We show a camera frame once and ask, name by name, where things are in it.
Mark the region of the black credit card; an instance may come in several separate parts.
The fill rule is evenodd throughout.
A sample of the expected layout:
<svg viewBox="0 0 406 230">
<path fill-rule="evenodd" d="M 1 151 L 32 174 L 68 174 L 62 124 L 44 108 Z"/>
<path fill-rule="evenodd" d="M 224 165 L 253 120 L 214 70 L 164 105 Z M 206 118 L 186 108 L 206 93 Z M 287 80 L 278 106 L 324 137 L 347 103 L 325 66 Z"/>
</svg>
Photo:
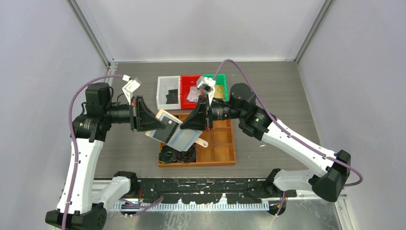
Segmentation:
<svg viewBox="0 0 406 230">
<path fill-rule="evenodd" d="M 163 114 L 160 120 L 165 127 L 163 129 L 157 129 L 152 137 L 163 143 L 168 143 L 179 126 L 179 122 L 167 114 Z"/>
</svg>

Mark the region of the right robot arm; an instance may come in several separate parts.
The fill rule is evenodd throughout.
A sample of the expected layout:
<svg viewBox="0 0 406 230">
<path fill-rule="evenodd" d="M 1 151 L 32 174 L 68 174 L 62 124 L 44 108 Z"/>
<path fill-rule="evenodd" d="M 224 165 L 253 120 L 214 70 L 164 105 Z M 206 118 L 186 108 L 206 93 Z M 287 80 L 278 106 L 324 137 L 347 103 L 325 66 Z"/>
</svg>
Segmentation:
<svg viewBox="0 0 406 230">
<path fill-rule="evenodd" d="M 199 97 L 195 109 L 184 119 L 181 129 L 207 131 L 214 121 L 239 120 L 244 134 L 278 147 L 296 158 L 307 170 L 273 169 L 264 183 L 264 190 L 273 197 L 291 190 L 312 191 L 320 198 L 336 202 L 350 175 L 351 155 L 344 150 L 335 153 L 288 128 L 281 120 L 256 105 L 257 97 L 244 83 L 231 87 L 229 101 Z"/>
</svg>

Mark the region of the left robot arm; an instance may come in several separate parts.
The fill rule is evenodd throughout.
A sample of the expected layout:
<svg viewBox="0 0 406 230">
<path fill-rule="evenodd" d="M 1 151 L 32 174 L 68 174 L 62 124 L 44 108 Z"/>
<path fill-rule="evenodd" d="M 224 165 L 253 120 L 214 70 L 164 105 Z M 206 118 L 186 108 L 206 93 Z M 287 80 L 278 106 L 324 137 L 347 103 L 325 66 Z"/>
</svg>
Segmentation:
<svg viewBox="0 0 406 230">
<path fill-rule="evenodd" d="M 47 224 L 63 230 L 101 230 L 107 212 L 120 198 L 140 193 L 137 175 L 119 171 L 92 195 L 97 161 L 112 125 L 128 123 L 138 132 L 164 128 L 141 96 L 135 98 L 135 104 L 114 104 L 113 89 L 105 82 L 90 84 L 84 92 L 82 113 L 69 120 L 71 160 L 65 187 L 57 207 L 45 216 Z"/>
</svg>

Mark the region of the white card in red bin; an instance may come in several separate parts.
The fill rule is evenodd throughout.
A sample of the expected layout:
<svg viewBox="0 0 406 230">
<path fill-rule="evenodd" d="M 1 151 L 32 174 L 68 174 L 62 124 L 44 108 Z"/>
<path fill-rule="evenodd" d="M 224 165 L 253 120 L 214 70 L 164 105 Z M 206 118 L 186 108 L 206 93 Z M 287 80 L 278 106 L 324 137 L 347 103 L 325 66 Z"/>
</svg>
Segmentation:
<svg viewBox="0 0 406 230">
<path fill-rule="evenodd" d="M 187 101 L 191 103 L 196 103 L 201 95 L 201 90 L 197 87 L 190 87 L 189 94 L 187 96 Z"/>
</svg>

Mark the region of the black card in white bin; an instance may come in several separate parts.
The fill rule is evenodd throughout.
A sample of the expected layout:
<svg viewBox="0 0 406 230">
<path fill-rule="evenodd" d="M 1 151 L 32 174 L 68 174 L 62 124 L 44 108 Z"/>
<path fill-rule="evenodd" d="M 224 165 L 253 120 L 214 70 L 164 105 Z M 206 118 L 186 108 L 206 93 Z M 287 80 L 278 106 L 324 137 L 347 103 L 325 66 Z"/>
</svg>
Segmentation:
<svg viewBox="0 0 406 230">
<path fill-rule="evenodd" d="M 178 89 L 168 90 L 166 95 L 166 104 L 177 104 L 178 103 Z"/>
</svg>

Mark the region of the gold cards in green bin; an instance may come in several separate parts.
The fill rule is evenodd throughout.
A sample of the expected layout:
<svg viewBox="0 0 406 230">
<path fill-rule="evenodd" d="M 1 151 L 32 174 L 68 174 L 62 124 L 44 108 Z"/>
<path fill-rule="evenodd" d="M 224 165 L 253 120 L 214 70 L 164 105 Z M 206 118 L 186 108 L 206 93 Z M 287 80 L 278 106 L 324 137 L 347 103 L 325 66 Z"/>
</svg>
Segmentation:
<svg viewBox="0 0 406 230">
<path fill-rule="evenodd" d="M 225 98 L 225 95 L 224 95 L 224 86 L 216 84 L 214 86 L 214 89 L 215 89 L 214 98 L 221 99 L 221 100 L 225 101 L 226 98 Z"/>
</svg>

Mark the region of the large rolled black belt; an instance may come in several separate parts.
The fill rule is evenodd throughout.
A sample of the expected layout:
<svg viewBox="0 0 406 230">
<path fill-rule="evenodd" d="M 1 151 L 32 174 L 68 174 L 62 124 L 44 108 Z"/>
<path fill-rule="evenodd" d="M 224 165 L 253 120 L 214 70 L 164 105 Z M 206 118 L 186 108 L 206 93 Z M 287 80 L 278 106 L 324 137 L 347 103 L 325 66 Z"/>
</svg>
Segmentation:
<svg viewBox="0 0 406 230">
<path fill-rule="evenodd" d="M 175 154 L 175 159 L 180 163 L 191 163 L 196 160 L 196 146 L 192 145 L 187 151 L 179 151 Z"/>
</svg>

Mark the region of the wooden compartment tray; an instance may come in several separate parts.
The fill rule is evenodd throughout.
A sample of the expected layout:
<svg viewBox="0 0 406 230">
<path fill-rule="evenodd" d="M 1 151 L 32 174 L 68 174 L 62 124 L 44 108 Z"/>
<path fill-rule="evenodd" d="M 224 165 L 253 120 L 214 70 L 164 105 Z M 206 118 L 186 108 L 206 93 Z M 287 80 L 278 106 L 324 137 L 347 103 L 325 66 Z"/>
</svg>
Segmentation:
<svg viewBox="0 0 406 230">
<path fill-rule="evenodd" d="M 232 166 L 236 163 L 233 129 L 230 120 L 214 121 L 213 128 L 201 134 L 201 138 L 209 144 L 207 148 L 196 145 L 195 160 L 190 163 L 158 162 L 160 168 Z"/>
</svg>

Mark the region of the rolled belt bottom left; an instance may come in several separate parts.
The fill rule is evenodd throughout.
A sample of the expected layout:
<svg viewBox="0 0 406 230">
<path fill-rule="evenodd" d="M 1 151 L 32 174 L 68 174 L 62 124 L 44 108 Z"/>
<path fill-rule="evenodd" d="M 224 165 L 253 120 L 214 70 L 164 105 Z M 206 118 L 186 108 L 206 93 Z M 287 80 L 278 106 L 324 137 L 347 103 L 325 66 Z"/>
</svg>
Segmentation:
<svg viewBox="0 0 406 230">
<path fill-rule="evenodd" d="M 177 151 L 169 146 L 162 146 L 160 148 L 160 153 L 158 156 L 159 162 L 166 164 L 166 163 L 176 163 L 177 160 L 175 158 Z"/>
</svg>

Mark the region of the red plastic bin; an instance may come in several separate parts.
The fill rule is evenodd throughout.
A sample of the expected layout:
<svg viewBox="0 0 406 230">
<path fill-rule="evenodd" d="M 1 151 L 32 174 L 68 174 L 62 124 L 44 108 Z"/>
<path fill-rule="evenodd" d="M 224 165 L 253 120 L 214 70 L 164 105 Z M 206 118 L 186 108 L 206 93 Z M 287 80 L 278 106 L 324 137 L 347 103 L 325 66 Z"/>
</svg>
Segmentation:
<svg viewBox="0 0 406 230">
<path fill-rule="evenodd" d="M 198 100 L 197 80 L 201 75 L 180 76 L 180 105 L 181 109 L 193 109 Z"/>
</svg>

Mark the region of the white plastic bin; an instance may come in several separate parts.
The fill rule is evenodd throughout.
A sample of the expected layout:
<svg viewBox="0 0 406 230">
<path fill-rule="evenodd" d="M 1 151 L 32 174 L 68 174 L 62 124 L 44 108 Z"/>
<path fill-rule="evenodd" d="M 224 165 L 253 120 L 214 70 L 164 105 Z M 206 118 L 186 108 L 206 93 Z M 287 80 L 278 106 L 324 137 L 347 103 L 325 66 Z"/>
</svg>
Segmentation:
<svg viewBox="0 0 406 230">
<path fill-rule="evenodd" d="M 166 104 L 166 95 L 168 90 L 178 89 L 178 103 Z M 156 94 L 157 108 L 158 110 L 180 110 L 180 75 L 178 76 L 159 76 L 157 82 L 157 94 Z"/>
</svg>

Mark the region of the green plastic bin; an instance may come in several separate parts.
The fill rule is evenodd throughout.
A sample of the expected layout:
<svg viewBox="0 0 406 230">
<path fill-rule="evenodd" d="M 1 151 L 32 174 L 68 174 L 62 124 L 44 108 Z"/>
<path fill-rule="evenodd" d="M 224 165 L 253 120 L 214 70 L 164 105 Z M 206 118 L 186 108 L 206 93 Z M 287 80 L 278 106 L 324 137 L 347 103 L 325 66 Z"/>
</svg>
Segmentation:
<svg viewBox="0 0 406 230">
<path fill-rule="evenodd" d="M 213 79 L 213 74 L 206 74 L 199 78 L 198 88 L 201 96 L 209 102 L 213 100 L 228 100 L 228 89 L 225 74 L 219 74 Z"/>
</svg>

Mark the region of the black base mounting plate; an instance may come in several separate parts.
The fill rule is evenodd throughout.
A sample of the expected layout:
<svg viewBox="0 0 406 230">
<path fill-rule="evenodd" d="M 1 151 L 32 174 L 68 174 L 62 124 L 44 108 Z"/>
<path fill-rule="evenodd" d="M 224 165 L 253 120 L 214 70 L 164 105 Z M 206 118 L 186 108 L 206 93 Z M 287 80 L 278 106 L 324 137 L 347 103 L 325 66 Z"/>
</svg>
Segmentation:
<svg viewBox="0 0 406 230">
<path fill-rule="evenodd" d="M 139 190 L 129 192 L 123 199 L 152 203 L 163 197 L 163 204 L 216 204 L 222 196 L 227 204 L 255 204 L 262 199 L 276 198 L 271 194 L 263 178 L 141 178 Z"/>
</svg>

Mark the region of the aluminium front rail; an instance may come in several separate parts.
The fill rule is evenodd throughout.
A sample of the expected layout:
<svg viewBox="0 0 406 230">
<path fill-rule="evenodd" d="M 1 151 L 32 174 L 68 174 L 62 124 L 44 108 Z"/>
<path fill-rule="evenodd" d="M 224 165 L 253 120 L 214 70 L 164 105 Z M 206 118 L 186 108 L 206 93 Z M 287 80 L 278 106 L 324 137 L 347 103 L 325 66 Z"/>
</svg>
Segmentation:
<svg viewBox="0 0 406 230">
<path fill-rule="evenodd" d="M 271 196 L 263 178 L 141 178 L 139 190 L 114 199 L 111 211 L 149 212 L 270 211 L 281 196 Z"/>
</svg>

